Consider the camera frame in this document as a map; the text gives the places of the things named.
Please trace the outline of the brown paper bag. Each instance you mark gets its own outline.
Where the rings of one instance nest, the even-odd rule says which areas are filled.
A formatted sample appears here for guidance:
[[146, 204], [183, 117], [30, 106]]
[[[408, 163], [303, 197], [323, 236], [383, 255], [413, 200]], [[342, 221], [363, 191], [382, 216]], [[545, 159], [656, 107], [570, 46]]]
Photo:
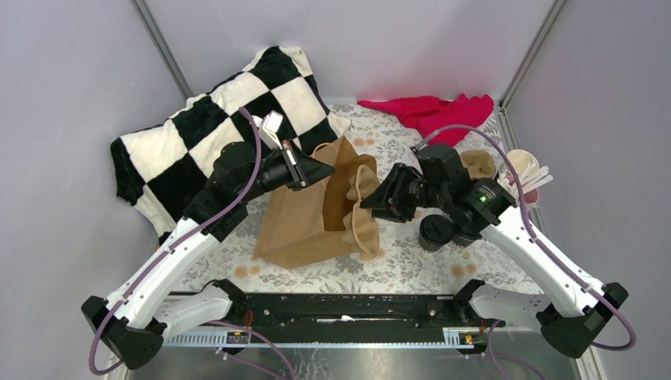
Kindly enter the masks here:
[[357, 154], [345, 137], [320, 144], [310, 157], [332, 165], [335, 173], [300, 191], [280, 188], [271, 193], [254, 260], [294, 269], [355, 253], [342, 239], [343, 217], [354, 205], [346, 197], [349, 180], [360, 165], [377, 173], [376, 159]]

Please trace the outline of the black paper coffee cup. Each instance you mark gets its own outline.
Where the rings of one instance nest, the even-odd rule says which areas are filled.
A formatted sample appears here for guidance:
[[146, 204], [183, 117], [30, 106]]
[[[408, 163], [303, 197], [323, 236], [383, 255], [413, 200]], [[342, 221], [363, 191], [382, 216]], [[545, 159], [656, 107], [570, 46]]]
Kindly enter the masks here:
[[481, 235], [472, 230], [462, 228], [458, 225], [455, 225], [453, 229], [452, 242], [460, 247], [469, 247], [472, 243], [481, 239]]

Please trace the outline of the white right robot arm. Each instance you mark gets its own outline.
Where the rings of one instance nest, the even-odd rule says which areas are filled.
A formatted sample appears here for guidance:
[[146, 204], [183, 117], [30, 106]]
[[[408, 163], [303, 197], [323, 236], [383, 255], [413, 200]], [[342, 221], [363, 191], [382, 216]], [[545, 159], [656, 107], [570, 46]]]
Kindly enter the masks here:
[[496, 180], [473, 180], [455, 149], [444, 144], [415, 152], [418, 167], [396, 163], [362, 200], [379, 219], [411, 221], [418, 208], [436, 215], [421, 223], [420, 241], [467, 247], [485, 240], [508, 255], [540, 287], [539, 294], [504, 291], [472, 280], [453, 297], [452, 314], [462, 325], [504, 321], [539, 333], [561, 354], [577, 359], [627, 299], [618, 283], [603, 283], [545, 243], [508, 191]]

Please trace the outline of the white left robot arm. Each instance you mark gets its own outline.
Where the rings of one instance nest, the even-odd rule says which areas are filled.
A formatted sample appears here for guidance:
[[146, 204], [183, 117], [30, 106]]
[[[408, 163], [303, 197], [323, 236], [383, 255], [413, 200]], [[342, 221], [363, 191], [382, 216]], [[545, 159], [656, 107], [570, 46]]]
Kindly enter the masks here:
[[171, 306], [163, 302], [189, 269], [248, 216], [249, 201], [282, 186], [297, 191], [330, 177], [332, 165], [303, 154], [292, 142], [266, 158], [260, 142], [222, 148], [204, 188], [152, 257], [106, 298], [89, 297], [82, 313], [129, 370], [146, 365], [167, 340], [211, 321], [236, 325], [245, 317], [241, 291], [218, 281]]

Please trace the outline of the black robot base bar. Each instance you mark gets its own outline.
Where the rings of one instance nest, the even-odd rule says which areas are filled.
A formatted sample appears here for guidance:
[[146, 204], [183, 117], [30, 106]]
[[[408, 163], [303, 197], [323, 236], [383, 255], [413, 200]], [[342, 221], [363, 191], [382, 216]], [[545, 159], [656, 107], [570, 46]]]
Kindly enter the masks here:
[[476, 316], [452, 296], [431, 294], [245, 293], [227, 279], [233, 304], [223, 320], [281, 344], [402, 346], [451, 345], [481, 353], [493, 320]]

